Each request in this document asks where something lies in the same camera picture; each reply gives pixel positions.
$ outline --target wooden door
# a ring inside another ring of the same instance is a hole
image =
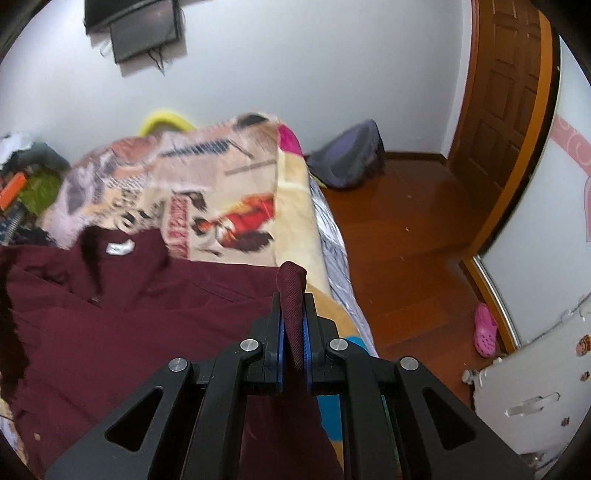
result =
[[[450,168],[473,205],[490,213],[530,126],[540,77],[540,15],[528,0],[478,0],[473,8],[473,85]]]

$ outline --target wooden floor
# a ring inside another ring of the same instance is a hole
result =
[[[418,358],[469,404],[462,372],[489,361],[473,346],[478,299],[459,261],[483,213],[435,161],[389,161],[385,175],[362,187],[324,194],[380,356]]]

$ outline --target metal screw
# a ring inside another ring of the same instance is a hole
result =
[[[170,362],[168,362],[168,368],[171,372],[182,372],[185,368],[187,368],[187,362],[184,358],[173,358]]]
[[[252,352],[258,348],[258,342],[254,338],[247,338],[240,342],[240,348],[245,352]]]
[[[405,356],[400,360],[400,366],[405,370],[413,371],[418,368],[418,360],[412,356]]]
[[[333,338],[329,343],[329,347],[331,347],[333,350],[336,350],[337,352],[347,350],[348,346],[349,344],[344,338]]]

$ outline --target gray bag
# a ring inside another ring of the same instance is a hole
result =
[[[350,189],[384,172],[384,144],[373,120],[349,128],[307,160],[312,175],[334,189]]]

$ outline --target pink shoe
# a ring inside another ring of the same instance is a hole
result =
[[[474,347],[485,358],[496,354],[497,324],[488,307],[481,303],[474,312]]]

